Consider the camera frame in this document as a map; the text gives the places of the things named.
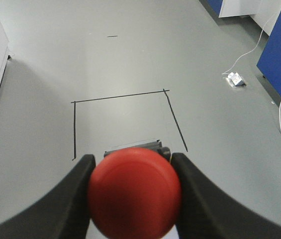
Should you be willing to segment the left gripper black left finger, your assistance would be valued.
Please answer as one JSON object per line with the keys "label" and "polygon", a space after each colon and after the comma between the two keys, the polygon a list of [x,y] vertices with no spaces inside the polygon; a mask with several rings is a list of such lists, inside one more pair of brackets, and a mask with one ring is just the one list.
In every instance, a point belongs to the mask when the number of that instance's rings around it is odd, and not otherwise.
{"label": "left gripper black left finger", "polygon": [[90,224],[87,187],[95,157],[84,155],[50,192],[0,224],[0,239],[84,239]]}

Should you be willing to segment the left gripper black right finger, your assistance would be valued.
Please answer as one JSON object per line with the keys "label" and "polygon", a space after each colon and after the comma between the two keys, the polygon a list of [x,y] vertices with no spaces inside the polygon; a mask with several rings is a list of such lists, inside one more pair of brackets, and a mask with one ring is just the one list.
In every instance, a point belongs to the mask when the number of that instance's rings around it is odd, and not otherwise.
{"label": "left gripper black right finger", "polygon": [[180,179],[181,239],[281,239],[281,226],[243,206],[208,179],[183,153],[171,165]]}

